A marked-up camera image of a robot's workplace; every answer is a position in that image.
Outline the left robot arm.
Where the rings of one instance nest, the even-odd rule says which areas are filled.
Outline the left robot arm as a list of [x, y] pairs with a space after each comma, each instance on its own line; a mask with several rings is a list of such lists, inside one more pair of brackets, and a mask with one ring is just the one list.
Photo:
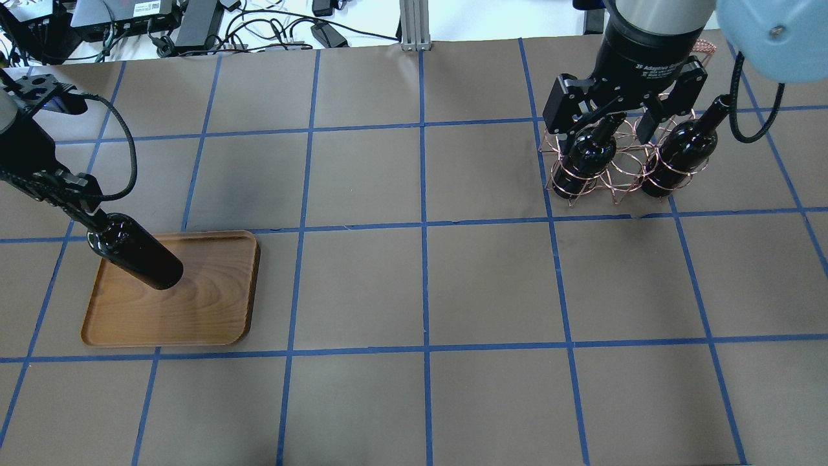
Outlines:
[[[115, 194], [104, 195], [95, 176], [75, 174], [61, 163], [56, 158], [56, 142], [34, 118], [41, 110], [82, 115], [89, 100], [103, 104], [126, 136], [131, 171], [127, 186]], [[136, 185], [136, 145], [126, 121], [106, 98], [79, 92], [53, 74], [13, 79], [2, 72], [1, 169], [4, 182], [39, 203], [59, 208], [96, 235], [116, 229], [141, 230], [130, 216], [101, 209], [102, 203], [127, 197]]]

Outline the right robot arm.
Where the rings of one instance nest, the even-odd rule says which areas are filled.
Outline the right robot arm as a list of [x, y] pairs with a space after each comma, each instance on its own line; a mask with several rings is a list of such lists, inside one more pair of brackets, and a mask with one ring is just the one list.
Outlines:
[[608, 13], [594, 69], [585, 79], [560, 74], [542, 117], [565, 141], [600, 119], [644, 110], [638, 140], [657, 125], [687, 115], [706, 83], [693, 54], [715, 19], [722, 35], [760, 76], [776, 83], [824, 80], [825, 1], [574, 1]]

